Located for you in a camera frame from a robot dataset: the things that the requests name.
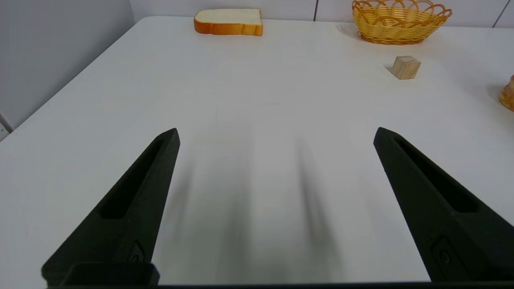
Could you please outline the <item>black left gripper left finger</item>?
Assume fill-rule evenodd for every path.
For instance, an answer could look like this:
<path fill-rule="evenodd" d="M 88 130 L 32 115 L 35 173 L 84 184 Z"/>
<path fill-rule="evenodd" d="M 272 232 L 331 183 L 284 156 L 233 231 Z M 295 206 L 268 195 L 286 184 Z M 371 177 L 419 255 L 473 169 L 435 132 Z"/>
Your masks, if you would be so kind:
<path fill-rule="evenodd" d="M 151 287 L 153 252 L 180 147 L 159 134 L 41 269 L 49 287 Z"/>

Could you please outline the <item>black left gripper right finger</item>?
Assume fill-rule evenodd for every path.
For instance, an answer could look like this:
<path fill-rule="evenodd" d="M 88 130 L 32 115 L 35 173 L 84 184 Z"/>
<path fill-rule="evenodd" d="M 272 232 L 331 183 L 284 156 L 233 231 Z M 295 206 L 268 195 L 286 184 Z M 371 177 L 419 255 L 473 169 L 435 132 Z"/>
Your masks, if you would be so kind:
<path fill-rule="evenodd" d="M 513 281 L 510 223 L 400 134 L 374 147 L 432 281 Z"/>

